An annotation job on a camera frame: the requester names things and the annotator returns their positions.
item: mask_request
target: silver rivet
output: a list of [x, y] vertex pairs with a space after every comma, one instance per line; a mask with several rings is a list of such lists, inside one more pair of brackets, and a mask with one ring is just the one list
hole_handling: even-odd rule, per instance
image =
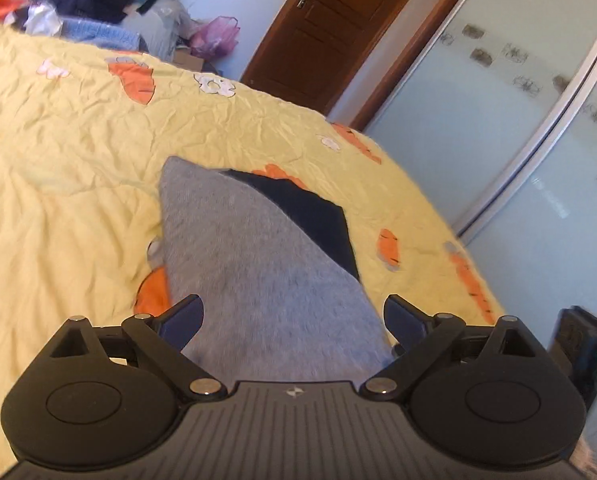
[[216, 379], [196, 379], [190, 384], [190, 390], [198, 395], [217, 394], [223, 385]]
[[365, 387], [373, 394], [390, 394], [393, 392], [398, 384], [386, 377], [374, 377], [365, 383]]

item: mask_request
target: frosted glass panel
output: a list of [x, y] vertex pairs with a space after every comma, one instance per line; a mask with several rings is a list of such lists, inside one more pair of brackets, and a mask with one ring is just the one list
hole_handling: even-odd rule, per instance
[[[504, 308], [547, 344], [558, 311], [597, 315], [597, 84], [545, 161], [468, 245]], [[597, 451], [597, 405], [588, 421]]]
[[597, 0], [467, 0], [367, 133], [450, 224], [526, 144], [597, 38]]

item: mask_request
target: yellow bedspread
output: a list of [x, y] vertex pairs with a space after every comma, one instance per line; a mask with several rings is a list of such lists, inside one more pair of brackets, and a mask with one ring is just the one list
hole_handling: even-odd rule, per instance
[[[366, 137], [147, 55], [0, 27], [0, 405], [68, 316], [131, 315], [172, 154], [284, 172], [341, 205], [379, 310], [397, 293], [472, 324], [501, 313], [416, 185]], [[0, 473], [13, 460], [0, 430]]]

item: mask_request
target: round black pad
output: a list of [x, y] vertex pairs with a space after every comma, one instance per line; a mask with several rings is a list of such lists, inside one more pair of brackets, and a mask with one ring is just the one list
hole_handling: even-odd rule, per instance
[[585, 406], [553, 364], [500, 356], [426, 378], [410, 399], [419, 431], [470, 463], [515, 468], [548, 462], [573, 448]]
[[43, 360], [5, 398], [3, 431], [18, 458], [100, 469], [136, 458], [168, 434], [178, 406], [163, 381], [86, 357]]
[[540, 397], [534, 390], [511, 381], [472, 386], [465, 402], [476, 415], [491, 422], [522, 422], [540, 409]]
[[66, 384], [50, 395], [48, 412], [69, 424], [93, 424], [116, 413], [121, 400], [120, 392], [107, 384]]

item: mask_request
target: door frame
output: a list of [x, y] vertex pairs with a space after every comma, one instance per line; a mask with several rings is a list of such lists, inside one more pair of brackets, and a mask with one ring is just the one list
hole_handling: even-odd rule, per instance
[[[245, 72], [243, 72], [243, 75], [240, 79], [241, 83], [246, 85], [250, 84], [250, 80], [254, 75], [254, 71], [258, 68], [258, 65], [265, 59], [265, 55], [272, 46], [273, 42], [276, 40], [280, 32], [281, 26], [287, 19], [288, 15], [290, 15], [290, 12], [294, 10], [294, 7], [296, 7], [299, 1], [300, 0], [285, 1], [282, 8], [278, 12], [276, 18], [274, 19], [274, 22], [272, 22], [272, 25], [270, 26], [267, 33], [265, 34], [265, 37], [261, 41], [261, 44], [259, 44], [258, 48], [256, 49], [254, 56], [245, 68]], [[351, 83], [351, 80], [354, 79], [354, 76], [356, 75], [360, 67], [369, 57], [369, 54], [371, 54], [372, 50], [374, 50], [374, 47], [378, 44], [380, 39], [383, 37], [384, 33], [386, 33], [387, 29], [390, 27], [390, 25], [392, 25], [393, 20], [396, 19], [396, 17], [403, 10], [403, 7], [405, 7], [408, 1], [409, 0], [398, 1], [396, 6], [393, 8], [393, 10], [389, 13], [385, 21], [382, 23], [380, 29], [376, 32], [376, 34], [372, 37], [371, 41], [363, 49], [360, 56], [358, 56], [355, 62], [352, 63], [352, 66], [349, 68], [349, 70], [347, 70], [345, 73], [341, 75], [336, 91], [325, 105], [325, 109], [322, 112], [323, 115], [327, 115], [331, 111], [331, 109], [339, 100], [347, 86], [349, 86], [349, 83]]]
[[401, 79], [414, 65], [416, 60], [425, 50], [425, 47], [433, 40], [438, 29], [450, 15], [460, 0], [439, 0], [432, 11], [428, 14], [421, 27], [414, 33], [411, 40], [405, 45], [401, 55], [393, 63], [392, 67], [381, 79], [369, 99], [361, 107], [349, 125], [355, 130], [363, 131], [378, 113], [385, 101], [398, 86]]

